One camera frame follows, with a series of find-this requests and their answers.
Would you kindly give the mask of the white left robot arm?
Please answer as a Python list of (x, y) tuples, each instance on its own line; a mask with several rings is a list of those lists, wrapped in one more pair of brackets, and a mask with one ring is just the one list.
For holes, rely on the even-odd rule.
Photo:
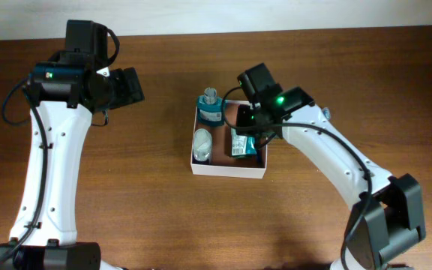
[(95, 242), (77, 239), (80, 158), (93, 116), (144, 100), (132, 68), (112, 69), (115, 33), (71, 19), (64, 49), (16, 84), (30, 107), (31, 148), (22, 201), (0, 269), (108, 269)]

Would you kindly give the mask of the blue toothbrush with clear cap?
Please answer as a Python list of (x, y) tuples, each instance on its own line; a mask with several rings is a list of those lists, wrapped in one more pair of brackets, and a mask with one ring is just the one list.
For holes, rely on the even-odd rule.
[(325, 118), (327, 119), (327, 120), (330, 120), (331, 119), (331, 113), (330, 113), (330, 110), (329, 110), (329, 108), (328, 107), (324, 107), (324, 108), (322, 108), (322, 114), (325, 116)]

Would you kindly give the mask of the pink open cardboard box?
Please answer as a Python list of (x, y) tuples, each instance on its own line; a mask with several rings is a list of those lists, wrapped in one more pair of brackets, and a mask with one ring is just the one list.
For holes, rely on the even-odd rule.
[(198, 120), (195, 109), (193, 134), (201, 128), (209, 131), (212, 137), (211, 160), (209, 163), (200, 163), (194, 159), (192, 139), (189, 160), (194, 175), (249, 179), (261, 179), (265, 175), (268, 166), (268, 146), (262, 148), (256, 157), (231, 157), (232, 137), (226, 124), (217, 127), (204, 125)]

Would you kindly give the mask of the white green toothpaste tube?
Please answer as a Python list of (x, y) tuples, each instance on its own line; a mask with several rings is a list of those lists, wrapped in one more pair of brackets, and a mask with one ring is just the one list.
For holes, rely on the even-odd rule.
[(252, 136), (248, 136), (246, 139), (245, 154), (246, 155), (256, 155), (257, 154), (256, 139)]

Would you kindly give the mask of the teal mouthwash bottle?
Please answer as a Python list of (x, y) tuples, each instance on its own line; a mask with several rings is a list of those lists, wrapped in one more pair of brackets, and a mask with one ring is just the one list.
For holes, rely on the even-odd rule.
[(222, 117), (222, 98), (218, 96), (215, 88), (206, 88), (203, 95), (196, 100), (196, 116), (203, 125), (212, 127), (224, 124)]

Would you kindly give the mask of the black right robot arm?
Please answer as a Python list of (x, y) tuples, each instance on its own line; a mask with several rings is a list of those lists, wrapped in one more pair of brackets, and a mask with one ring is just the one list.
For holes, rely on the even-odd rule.
[(426, 237), (416, 179), (395, 177), (366, 157), (307, 92), (283, 90), (264, 64), (242, 72), (238, 82), (249, 104), (239, 109), (235, 130), (249, 137), (278, 137), (298, 149), (351, 211), (340, 256), (330, 269), (405, 269), (393, 259)]

